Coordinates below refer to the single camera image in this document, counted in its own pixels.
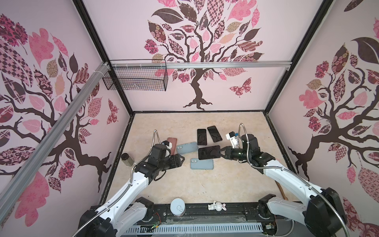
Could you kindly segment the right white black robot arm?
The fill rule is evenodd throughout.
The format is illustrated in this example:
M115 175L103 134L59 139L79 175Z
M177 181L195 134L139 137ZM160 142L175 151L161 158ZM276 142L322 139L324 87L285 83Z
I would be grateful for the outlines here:
M290 191L298 202L266 195L259 200L263 218L279 215L303 224L316 237L332 237L339 230L349 236L347 217L339 194L332 188L315 185L282 165L274 156L262 152L258 140L247 133L243 123L237 133L226 134L231 145L220 150L226 160L246 162L261 174L273 179Z

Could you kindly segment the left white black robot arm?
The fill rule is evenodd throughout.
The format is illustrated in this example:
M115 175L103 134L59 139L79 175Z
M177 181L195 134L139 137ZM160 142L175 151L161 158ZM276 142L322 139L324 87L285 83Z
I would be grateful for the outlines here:
M154 204L138 195L168 170L179 168L185 158L171 154L171 143L161 141L154 131L148 154L133 165L130 179L107 202L86 211L74 237L121 237L137 222L153 218Z

